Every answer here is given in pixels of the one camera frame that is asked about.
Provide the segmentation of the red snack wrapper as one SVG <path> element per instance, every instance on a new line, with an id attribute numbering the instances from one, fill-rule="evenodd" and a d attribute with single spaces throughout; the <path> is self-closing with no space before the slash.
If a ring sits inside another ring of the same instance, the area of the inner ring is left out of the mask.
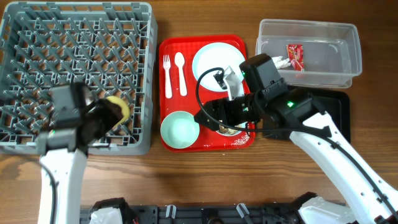
<path id="1" fill-rule="evenodd" d="M 287 45 L 287 55 L 295 71 L 304 71 L 305 66 L 303 62 L 303 45 Z"/>

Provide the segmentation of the white napkin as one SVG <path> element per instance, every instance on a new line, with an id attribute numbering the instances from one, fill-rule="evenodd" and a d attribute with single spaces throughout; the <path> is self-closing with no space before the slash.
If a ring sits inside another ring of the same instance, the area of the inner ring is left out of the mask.
<path id="1" fill-rule="evenodd" d="M 283 58 L 283 56 L 272 57 L 272 61 L 276 69 L 287 68 L 291 65 L 289 58 Z"/>

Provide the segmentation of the yellow plastic cup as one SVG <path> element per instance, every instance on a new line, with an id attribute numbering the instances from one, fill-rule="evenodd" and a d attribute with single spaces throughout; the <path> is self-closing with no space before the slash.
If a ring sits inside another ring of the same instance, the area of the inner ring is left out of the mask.
<path id="1" fill-rule="evenodd" d="M 125 101 L 123 101 L 122 99 L 120 99 L 117 96 L 108 96 L 108 97 L 106 97 L 106 99 L 109 102 L 118 105 L 121 109 L 121 113 L 122 113 L 123 117 L 119 120 L 118 123 L 115 124 L 115 127 L 117 127 L 119 124 L 125 122 L 129 118 L 129 116 L 130 116 L 129 106 L 128 106 L 128 104 L 125 103 Z"/>

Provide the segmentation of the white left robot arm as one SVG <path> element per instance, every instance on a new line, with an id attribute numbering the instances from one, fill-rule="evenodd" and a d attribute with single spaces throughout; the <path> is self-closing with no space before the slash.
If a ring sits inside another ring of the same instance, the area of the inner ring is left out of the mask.
<path id="1" fill-rule="evenodd" d="M 117 96 L 96 100 L 84 83 L 51 89 L 53 124 L 40 130 L 42 188 L 39 223 L 78 223 L 83 174 L 90 144 L 130 116 Z"/>

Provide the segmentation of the light blue bowl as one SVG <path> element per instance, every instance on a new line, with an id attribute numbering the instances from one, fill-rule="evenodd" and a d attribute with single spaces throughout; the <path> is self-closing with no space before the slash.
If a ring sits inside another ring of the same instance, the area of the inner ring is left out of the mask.
<path id="1" fill-rule="evenodd" d="M 239 125 L 236 125 L 236 128 L 245 128 L 246 127 L 246 123 L 241 123 Z M 235 130 L 235 129 L 231 129 L 231 128 L 226 128 L 224 126 L 220 126 L 220 129 L 217 131 L 218 134 L 222 135 L 222 136 L 235 136 L 238 135 L 241 131 L 239 130 Z"/>

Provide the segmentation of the food scraps and rice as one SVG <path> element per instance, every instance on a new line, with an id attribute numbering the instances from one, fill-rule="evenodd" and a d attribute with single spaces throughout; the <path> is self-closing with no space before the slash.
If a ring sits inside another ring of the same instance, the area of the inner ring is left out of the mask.
<path id="1" fill-rule="evenodd" d="M 220 129 L 218 131 L 220 134 L 224 134 L 224 135 L 234 135 L 238 132 L 238 130 L 236 129 L 231 129 L 231 128 L 226 128 L 224 126 L 220 126 Z"/>

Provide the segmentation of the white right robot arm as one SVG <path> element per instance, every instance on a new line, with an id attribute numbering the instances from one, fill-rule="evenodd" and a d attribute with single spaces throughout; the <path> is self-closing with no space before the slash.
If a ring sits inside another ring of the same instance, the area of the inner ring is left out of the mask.
<path id="1" fill-rule="evenodd" d="M 296 211 L 304 223 L 397 223 L 397 190 L 370 168 L 308 91 L 265 88 L 234 100 L 221 98 L 201 104 L 194 119 L 212 131 L 263 119 L 272 126 L 263 133 L 285 134 L 305 151 L 347 206 L 303 195 Z"/>

